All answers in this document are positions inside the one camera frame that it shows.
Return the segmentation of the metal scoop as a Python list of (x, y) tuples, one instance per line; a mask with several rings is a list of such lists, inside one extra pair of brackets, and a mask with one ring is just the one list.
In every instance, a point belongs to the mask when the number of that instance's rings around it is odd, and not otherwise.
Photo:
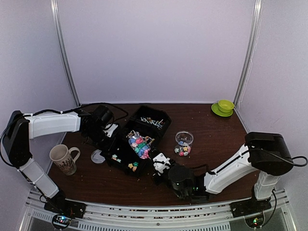
[(148, 159), (151, 150), (149, 144), (141, 136), (132, 136), (128, 139), (130, 147), (141, 159)]

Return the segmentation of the black three-compartment candy tray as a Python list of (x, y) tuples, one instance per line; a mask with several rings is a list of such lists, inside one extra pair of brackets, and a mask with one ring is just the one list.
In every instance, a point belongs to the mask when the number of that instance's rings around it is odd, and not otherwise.
[(118, 132), (111, 149), (101, 155), (108, 165), (138, 177), (150, 163), (150, 151), (158, 146), (170, 124), (165, 111), (142, 105)]

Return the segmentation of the clear plastic cup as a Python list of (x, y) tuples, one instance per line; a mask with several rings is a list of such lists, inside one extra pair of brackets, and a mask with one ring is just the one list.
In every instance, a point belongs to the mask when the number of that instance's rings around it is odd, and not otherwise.
[(192, 143), (194, 136), (192, 133), (186, 130), (181, 130), (176, 133), (175, 141), (177, 145), (174, 148), (175, 154), (180, 157), (188, 156), (192, 149)]

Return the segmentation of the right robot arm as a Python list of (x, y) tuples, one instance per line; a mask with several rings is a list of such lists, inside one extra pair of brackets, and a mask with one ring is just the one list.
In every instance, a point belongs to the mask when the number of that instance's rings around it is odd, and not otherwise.
[(246, 205), (253, 213), (265, 205), (280, 176), (293, 167), (307, 166), (307, 162), (294, 163), (299, 157), (291, 157), (281, 134), (265, 132), (249, 132), (245, 143), (231, 158), (199, 176), (194, 174), (193, 168), (178, 164), (157, 149), (151, 150), (149, 157), (156, 184), (165, 183), (179, 199), (197, 203), (208, 202), (211, 195), (221, 193), (237, 180), (258, 170), (252, 198)]

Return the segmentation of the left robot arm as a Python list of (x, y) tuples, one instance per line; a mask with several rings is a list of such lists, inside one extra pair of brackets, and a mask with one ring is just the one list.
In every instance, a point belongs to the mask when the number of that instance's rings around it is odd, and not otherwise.
[(103, 105), (90, 113), (81, 108), (64, 112), (46, 109), (34, 114), (14, 111), (0, 140), (8, 156), (8, 164), (19, 170), (45, 197), (51, 199), (53, 209), (64, 214), (69, 210), (69, 202), (64, 199), (63, 191), (34, 160), (29, 140), (56, 133), (80, 132), (97, 149), (103, 150), (112, 145), (119, 130), (119, 124), (113, 119), (113, 113)]

